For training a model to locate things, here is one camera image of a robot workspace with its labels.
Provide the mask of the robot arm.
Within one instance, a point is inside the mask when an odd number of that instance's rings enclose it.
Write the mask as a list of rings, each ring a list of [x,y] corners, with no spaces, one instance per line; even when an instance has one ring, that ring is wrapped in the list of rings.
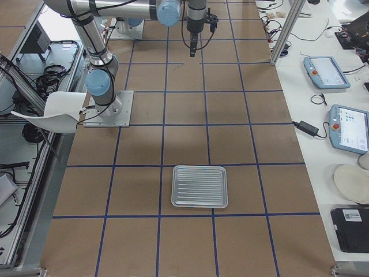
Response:
[[[111,92],[133,91],[134,126],[204,124],[204,43],[213,16],[205,1],[47,1],[72,21],[88,55],[84,91],[94,72]]]

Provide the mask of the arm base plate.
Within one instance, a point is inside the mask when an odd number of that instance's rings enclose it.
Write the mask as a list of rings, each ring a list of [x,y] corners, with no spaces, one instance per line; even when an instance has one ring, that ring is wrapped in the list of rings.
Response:
[[[113,18],[113,30],[108,35],[111,40],[142,40],[144,19],[141,18]]]
[[[110,128],[130,126],[134,91],[118,91],[115,100],[105,110],[105,107],[95,104],[90,97],[89,105],[95,108],[88,109],[83,126],[86,128]]]

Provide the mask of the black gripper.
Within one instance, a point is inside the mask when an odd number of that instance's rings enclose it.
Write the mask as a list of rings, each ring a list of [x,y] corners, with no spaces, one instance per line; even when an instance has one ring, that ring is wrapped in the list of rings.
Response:
[[[190,57],[195,57],[197,52],[198,34],[204,29],[204,18],[195,20],[187,18],[187,30],[190,32]]]

